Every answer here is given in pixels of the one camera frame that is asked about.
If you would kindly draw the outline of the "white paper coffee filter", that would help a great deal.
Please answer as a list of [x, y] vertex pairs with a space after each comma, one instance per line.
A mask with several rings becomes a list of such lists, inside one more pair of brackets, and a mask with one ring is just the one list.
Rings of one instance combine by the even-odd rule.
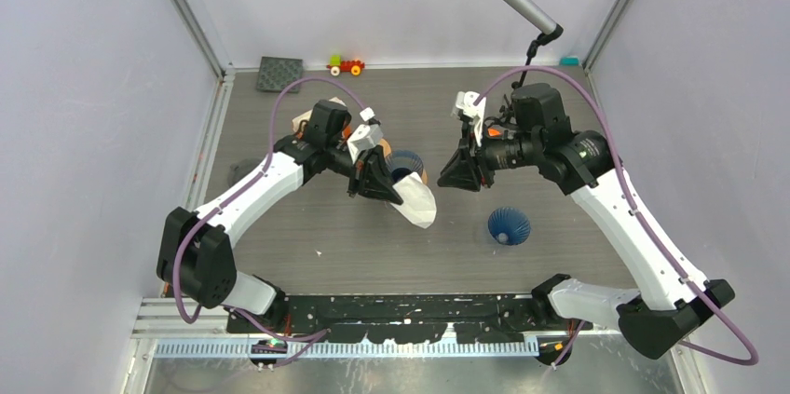
[[430, 188], [414, 172], [409, 173], [393, 185], [401, 204], [391, 206], [410, 224], [427, 229], [433, 225], [437, 215], [436, 199]]

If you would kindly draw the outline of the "orange coffee filter box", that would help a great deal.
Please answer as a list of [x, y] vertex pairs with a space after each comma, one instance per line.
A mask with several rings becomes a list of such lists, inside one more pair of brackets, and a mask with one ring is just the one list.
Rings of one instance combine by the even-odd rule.
[[[343, 106], [346, 106], [346, 104], [340, 98], [337, 98], [337, 97], [331, 98], [330, 102], [335, 102], [335, 103], [341, 104]], [[298, 135], [300, 135], [302, 129], [304, 128], [304, 125], [307, 123], [307, 121], [309, 120], [311, 115], [312, 115], [312, 111], [308, 110], [308, 111], [302, 113], [301, 115], [298, 115], [295, 118], [293, 118], [292, 119], [293, 132], [297, 133]], [[350, 126], [350, 122], [347, 121], [345, 126], [344, 126], [344, 129], [343, 129], [343, 131], [341, 133], [341, 137], [343, 139], [347, 139], [350, 136], [350, 134], [351, 134], [351, 126]]]

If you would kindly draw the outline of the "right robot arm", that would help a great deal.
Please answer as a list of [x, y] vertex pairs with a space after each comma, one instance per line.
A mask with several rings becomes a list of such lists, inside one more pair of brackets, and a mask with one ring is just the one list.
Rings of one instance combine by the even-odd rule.
[[516, 89], [501, 108], [506, 131], [484, 128], [484, 98], [456, 95], [451, 114], [460, 120], [458, 147], [440, 173], [439, 186], [477, 192], [495, 173], [534, 166], [587, 213], [634, 280], [631, 289], [596, 286], [565, 274], [535, 287], [532, 317], [544, 329], [580, 319], [620, 332], [639, 354], [657, 359], [734, 299], [723, 279], [709, 279], [666, 237], [636, 193], [606, 138], [572, 128], [556, 88], [545, 83]]

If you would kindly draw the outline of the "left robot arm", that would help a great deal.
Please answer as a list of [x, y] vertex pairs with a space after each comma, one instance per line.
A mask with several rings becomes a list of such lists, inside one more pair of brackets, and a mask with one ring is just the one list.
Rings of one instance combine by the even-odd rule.
[[280, 289], [238, 271], [233, 247], [265, 212], [325, 170], [347, 177], [351, 196], [403, 203], [386, 165], [383, 133], [373, 109], [362, 109], [361, 118], [346, 137], [351, 121], [346, 106], [320, 100], [301, 133], [277, 141], [273, 152], [225, 193], [195, 211], [171, 211], [157, 276], [178, 296], [205, 308], [245, 310], [261, 331], [277, 331], [286, 318], [284, 305], [276, 301]]

